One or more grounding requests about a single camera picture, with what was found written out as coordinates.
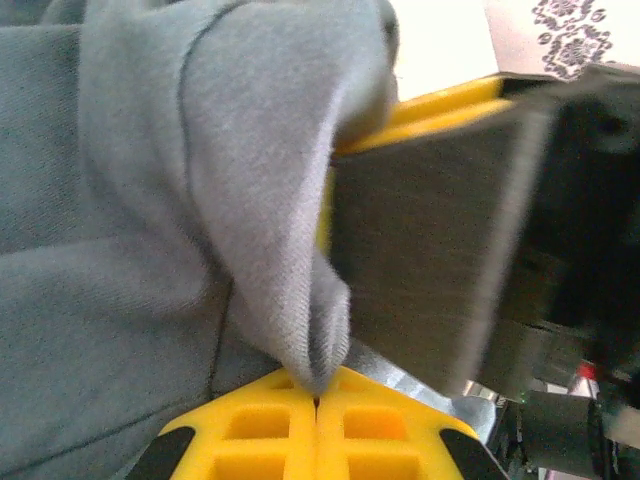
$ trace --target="gray sweatshirt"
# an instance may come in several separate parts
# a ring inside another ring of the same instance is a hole
[[[322,392],[349,341],[323,182],[384,120],[396,40],[386,0],[54,0],[0,27],[1,478],[121,478],[279,364]]]

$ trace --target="gray fabric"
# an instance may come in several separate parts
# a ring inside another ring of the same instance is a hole
[[[227,371],[322,391],[348,290],[316,217],[334,138],[386,114],[383,1],[60,0],[0,28],[0,477],[122,472],[219,390],[231,291],[266,363]]]

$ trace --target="floral pattern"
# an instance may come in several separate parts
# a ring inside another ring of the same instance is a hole
[[[611,33],[598,28],[607,17],[596,0],[539,0],[532,10],[534,23],[546,29],[538,43],[547,46],[542,57],[545,71],[564,80],[582,73],[588,63],[605,61],[611,49]]]

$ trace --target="square hole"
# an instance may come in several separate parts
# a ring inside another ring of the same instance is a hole
[[[415,455],[360,455],[348,459],[349,480],[419,480]]]
[[[358,408],[344,415],[344,438],[406,440],[402,415],[390,408]]]
[[[214,461],[212,480],[283,480],[285,458],[279,455],[235,455]]]
[[[236,413],[225,435],[227,440],[287,438],[289,410],[278,407],[248,407]]]

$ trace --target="white surface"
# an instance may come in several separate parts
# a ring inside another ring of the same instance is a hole
[[[400,100],[498,71],[482,0],[391,0],[400,29]]]

